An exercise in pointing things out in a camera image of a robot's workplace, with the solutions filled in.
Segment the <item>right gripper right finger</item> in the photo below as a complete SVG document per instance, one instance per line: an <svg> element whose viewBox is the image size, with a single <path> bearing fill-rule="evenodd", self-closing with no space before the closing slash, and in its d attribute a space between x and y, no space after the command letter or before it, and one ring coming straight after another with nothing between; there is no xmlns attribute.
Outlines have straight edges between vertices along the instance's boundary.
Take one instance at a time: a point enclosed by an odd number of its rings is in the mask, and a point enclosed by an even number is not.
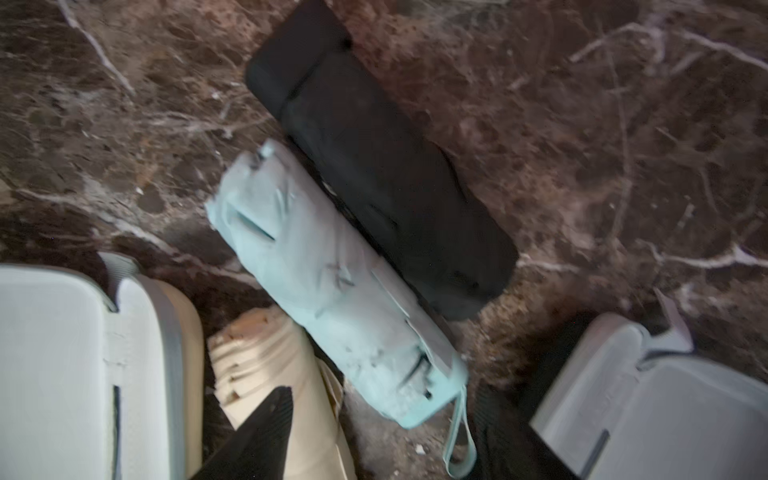
<svg viewBox="0 0 768 480"><path fill-rule="evenodd" d="M477 461L470 479L576 479L530 425L595 311L579 311L548 338L546 349L519 387L479 384L470 408Z"/></svg>

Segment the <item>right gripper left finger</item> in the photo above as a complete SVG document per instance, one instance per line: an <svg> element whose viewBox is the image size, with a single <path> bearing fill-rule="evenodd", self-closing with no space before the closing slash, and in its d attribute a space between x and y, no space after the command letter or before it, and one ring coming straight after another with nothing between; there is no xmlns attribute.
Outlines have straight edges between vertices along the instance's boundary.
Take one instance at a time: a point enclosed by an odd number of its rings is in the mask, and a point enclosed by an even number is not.
<svg viewBox="0 0 768 480"><path fill-rule="evenodd" d="M282 479L293 410L292 389L273 389L192 479Z"/></svg>

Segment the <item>mint green umbrella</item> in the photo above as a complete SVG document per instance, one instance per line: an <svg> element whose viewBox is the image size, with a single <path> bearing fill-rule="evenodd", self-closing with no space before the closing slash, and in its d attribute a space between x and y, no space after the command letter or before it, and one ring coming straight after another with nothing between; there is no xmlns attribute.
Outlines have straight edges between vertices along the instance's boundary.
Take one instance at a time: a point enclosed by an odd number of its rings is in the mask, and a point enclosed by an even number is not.
<svg viewBox="0 0 768 480"><path fill-rule="evenodd" d="M275 140L240 153L205 208L240 264L380 415L412 429L453 406L443 461L466 477L475 445L453 456L469 430L465 362L294 154Z"/></svg>

